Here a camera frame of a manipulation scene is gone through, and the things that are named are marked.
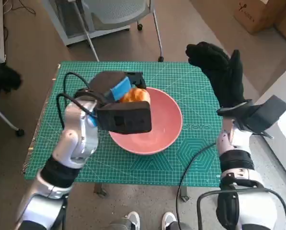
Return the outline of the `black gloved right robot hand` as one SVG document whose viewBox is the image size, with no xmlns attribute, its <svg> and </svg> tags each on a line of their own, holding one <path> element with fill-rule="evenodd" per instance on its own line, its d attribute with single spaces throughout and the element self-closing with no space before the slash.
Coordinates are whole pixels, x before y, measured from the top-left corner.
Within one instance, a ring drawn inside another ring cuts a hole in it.
<svg viewBox="0 0 286 230">
<path fill-rule="evenodd" d="M 188 44 L 185 51 L 188 62 L 207 76 L 222 108 L 231 108 L 244 102 L 243 66 L 239 50 L 231 56 L 214 44 L 200 42 Z"/>
</svg>

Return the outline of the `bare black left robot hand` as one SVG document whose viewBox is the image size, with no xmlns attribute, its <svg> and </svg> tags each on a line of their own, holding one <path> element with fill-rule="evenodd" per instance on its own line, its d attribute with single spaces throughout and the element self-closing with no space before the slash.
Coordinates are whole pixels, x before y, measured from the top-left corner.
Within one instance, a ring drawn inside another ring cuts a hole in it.
<svg viewBox="0 0 286 230">
<path fill-rule="evenodd" d="M 103 71 L 95 75 L 89 87 L 109 102 L 119 101 L 133 86 L 146 89 L 142 72 Z"/>
</svg>

